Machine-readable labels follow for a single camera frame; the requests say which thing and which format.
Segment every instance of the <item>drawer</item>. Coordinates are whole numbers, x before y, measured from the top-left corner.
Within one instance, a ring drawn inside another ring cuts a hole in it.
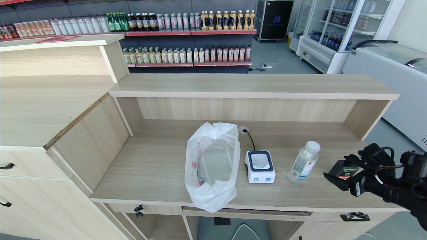
[[[134,209],[138,204],[123,204],[123,203],[109,203],[110,207],[118,213],[135,213]],[[181,206],[165,206],[165,205],[142,205],[143,214],[159,214],[159,215],[182,215]]]
[[[7,166],[8,164],[14,164],[14,166],[11,169],[0,169],[0,175],[69,179],[43,150],[34,152],[7,151],[7,147],[2,146],[0,151],[0,167]]]
[[[309,212],[292,212],[292,211],[264,211],[264,210],[246,210],[246,209],[229,209],[223,208],[216,213],[210,213],[199,208],[184,207],[182,212],[185,216],[199,217],[227,217],[243,219],[263,219],[263,220],[280,220],[280,221],[307,221],[310,217]]]
[[[367,214],[371,221],[384,221],[396,212],[363,212]],[[315,222],[343,222],[341,214],[350,216],[351,212],[313,212],[308,221]]]

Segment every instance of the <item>chest freezer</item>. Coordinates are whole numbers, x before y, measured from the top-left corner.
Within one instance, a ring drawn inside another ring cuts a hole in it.
[[[427,53],[397,41],[362,41],[342,72],[370,75],[398,92],[383,118],[427,151]]]

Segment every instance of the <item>red shelf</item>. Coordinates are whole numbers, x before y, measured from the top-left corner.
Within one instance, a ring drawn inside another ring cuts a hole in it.
[[[126,36],[188,36],[191,35],[190,31],[153,31],[153,32],[127,32]]]
[[[192,67],[193,63],[137,63],[128,67]]]
[[[23,38],[13,38],[13,39],[2,39],[0,41],[13,41],[13,40],[23,40],[23,39],[34,39],[34,38],[56,38],[56,37],[70,37],[70,36],[86,36],[86,35],[98,35],[98,34],[123,34],[125,32],[100,32],[100,33],[89,33],[89,34],[71,34],[71,35],[44,35],[44,36],[35,36],[35,37],[23,37]]]
[[[216,62],[195,62],[195,67],[203,66],[252,66],[251,61],[216,61]]]
[[[207,30],[207,31],[192,31],[191,35],[226,35],[226,34],[255,34],[256,29],[251,30]]]
[[[28,2],[28,1],[33,1],[33,0],[6,0],[6,1],[1,1],[1,2],[0,2],[0,6],[1,6],[1,5],[13,4],[13,3]]]

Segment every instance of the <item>cabinet door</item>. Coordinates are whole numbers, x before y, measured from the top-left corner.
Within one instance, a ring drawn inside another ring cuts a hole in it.
[[[43,240],[56,239],[11,207],[0,206],[0,233]]]
[[[289,240],[353,240],[380,222],[304,222]]]
[[[11,209],[56,239],[127,239],[71,180],[1,176],[0,188]]]

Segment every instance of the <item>counter top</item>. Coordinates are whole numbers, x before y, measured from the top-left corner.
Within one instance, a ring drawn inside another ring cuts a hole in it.
[[[107,75],[2,77],[2,150],[43,147],[113,85]]]
[[[95,189],[95,202],[179,205],[193,207],[184,184],[186,142],[204,123],[199,120],[144,120]],[[354,197],[323,177],[337,160],[356,154],[366,144],[344,123],[234,122],[249,127],[255,147],[269,150],[276,170],[273,184],[249,184],[244,164],[252,148],[239,135],[237,196],[226,208],[279,211],[405,211],[380,197]],[[303,186],[287,179],[298,151],[308,140],[320,143],[320,157]]]
[[[129,74],[113,97],[200,97],[396,100],[399,94],[365,75]]]
[[[99,34],[80,36],[50,36],[46,38],[2,41],[0,42],[0,52],[52,47],[101,46],[108,45],[123,38],[123,34]]]

